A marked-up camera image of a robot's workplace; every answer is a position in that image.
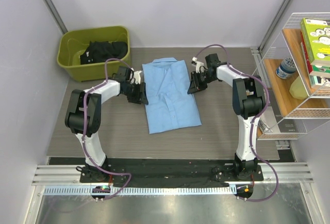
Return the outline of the light blue long sleeve shirt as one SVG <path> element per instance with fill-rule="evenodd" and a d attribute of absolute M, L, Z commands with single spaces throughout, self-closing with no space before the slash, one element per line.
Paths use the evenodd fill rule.
<path fill-rule="evenodd" d="M 196 127 L 202 124 L 184 60 L 155 59 L 142 65 L 148 104 L 149 134 Z"/>

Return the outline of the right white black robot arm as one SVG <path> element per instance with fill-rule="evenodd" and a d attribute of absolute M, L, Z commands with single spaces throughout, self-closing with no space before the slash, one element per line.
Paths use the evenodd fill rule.
<path fill-rule="evenodd" d="M 250 76 L 227 62 L 221 62 L 217 54 L 205 58 L 206 64 L 192 58 L 195 70 L 191 73 L 188 94 L 207 89 L 213 81 L 223 81 L 232 87 L 232 106 L 239 121 L 238 147 L 231 172 L 238 180 L 245 180 L 257 171 L 257 126 L 267 108 L 265 85 L 256 76 Z"/>

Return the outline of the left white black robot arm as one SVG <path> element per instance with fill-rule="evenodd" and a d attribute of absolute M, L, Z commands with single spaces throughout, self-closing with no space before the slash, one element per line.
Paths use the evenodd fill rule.
<path fill-rule="evenodd" d="M 110 78 L 86 90 L 73 90 L 64 123 L 78 138 L 84 155 L 84 167 L 77 167 L 82 182 L 105 182 L 112 173 L 103 152 L 98 130 L 101 125 L 102 105 L 109 99 L 125 95 L 127 101 L 147 105 L 143 71 L 120 66 Z"/>

